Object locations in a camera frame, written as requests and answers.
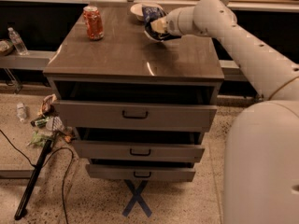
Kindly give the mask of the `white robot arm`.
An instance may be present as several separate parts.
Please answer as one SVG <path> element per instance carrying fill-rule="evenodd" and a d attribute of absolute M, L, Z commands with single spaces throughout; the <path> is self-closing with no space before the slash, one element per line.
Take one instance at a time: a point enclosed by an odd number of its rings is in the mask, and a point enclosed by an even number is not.
<path fill-rule="evenodd" d="M 200 0 L 152 21 L 153 31 L 217 39 L 263 101 L 227 135 L 223 224 L 299 224 L 298 66 L 238 25 L 220 0 Z"/>

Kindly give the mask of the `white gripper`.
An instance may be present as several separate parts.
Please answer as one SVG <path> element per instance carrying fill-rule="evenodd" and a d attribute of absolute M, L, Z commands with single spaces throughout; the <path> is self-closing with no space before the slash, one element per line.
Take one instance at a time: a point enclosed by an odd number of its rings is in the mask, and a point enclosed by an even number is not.
<path fill-rule="evenodd" d="M 150 23 L 154 32 L 173 36 L 198 35 L 200 30 L 193 22 L 194 7 L 180 7 Z"/>

